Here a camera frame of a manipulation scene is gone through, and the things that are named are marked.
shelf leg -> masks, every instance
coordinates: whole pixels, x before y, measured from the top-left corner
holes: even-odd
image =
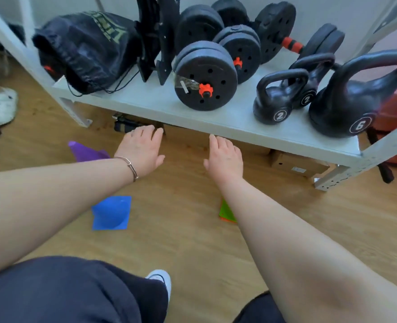
[[[22,4],[22,2],[29,2],[29,0],[21,0],[22,17],[27,17],[27,13],[24,12],[29,11],[30,4]],[[54,81],[40,65],[35,47],[33,45],[26,47],[1,17],[0,43],[79,125],[89,127],[92,121],[84,118],[71,100],[57,97],[52,93],[51,86]]]
[[[315,188],[327,191],[342,181],[355,177],[379,163],[397,155],[397,129],[369,146],[362,152],[362,158],[351,168],[339,165],[333,171],[315,182]]]

white shelf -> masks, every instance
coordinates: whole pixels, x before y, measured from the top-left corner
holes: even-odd
[[[113,94],[96,92],[75,97],[68,89],[64,77],[56,82],[51,90],[56,96],[73,101],[331,163],[353,165],[361,159],[358,138],[355,136],[336,139],[321,135],[309,122],[308,107],[294,110],[287,120],[274,126],[261,124],[255,119],[252,104],[258,81],[266,74],[288,68],[288,65],[284,64],[290,64],[294,60],[295,57],[293,58],[290,52],[280,52],[269,64],[260,66],[250,80],[238,86],[229,103],[214,111],[195,111],[184,105],[174,91],[173,77],[170,76],[164,86],[160,86],[156,72],[152,73],[146,83],[137,75],[127,87]],[[137,69],[133,68],[129,75],[132,76],[136,71]],[[331,74],[323,79],[320,88],[327,85]]]

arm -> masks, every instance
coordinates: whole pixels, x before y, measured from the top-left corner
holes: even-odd
[[[126,134],[115,154],[128,158],[139,178],[164,160],[158,156],[163,130],[153,131]],[[0,172],[0,270],[132,180],[119,158]]]
[[[248,184],[230,141],[211,135],[204,166],[287,322],[397,322],[397,286]]]

hand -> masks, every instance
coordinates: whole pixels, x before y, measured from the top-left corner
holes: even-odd
[[[158,168],[165,158],[165,155],[158,155],[163,128],[158,128],[152,136],[154,130],[152,125],[141,126],[126,133],[115,153],[115,156],[126,157],[131,161],[139,178]]]
[[[242,153],[223,137],[209,136],[209,159],[204,167],[218,186],[243,177]]]

kettlebell handle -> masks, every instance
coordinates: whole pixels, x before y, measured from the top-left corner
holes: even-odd
[[[346,84],[357,72],[365,69],[397,65],[397,49],[386,50],[359,56],[348,61],[338,68],[330,78],[328,86],[331,86],[333,95],[344,95]],[[389,74],[365,83],[370,90],[381,91],[384,87],[383,98],[391,96],[397,90],[397,68]]]
[[[309,80],[309,72],[305,69],[288,69],[266,75],[261,78],[256,86],[257,97],[259,99],[267,97],[266,87],[269,84],[290,78],[296,78],[297,83],[286,87],[285,90],[287,91],[287,94],[293,92],[292,98],[294,98],[307,84],[307,81]]]
[[[311,64],[318,64],[316,69],[311,71],[311,76],[313,76],[318,80],[321,81],[327,72],[333,67],[335,62],[334,53],[320,53],[320,54],[313,54],[307,57],[298,59],[294,62],[290,69],[298,69],[298,68],[308,68]]]

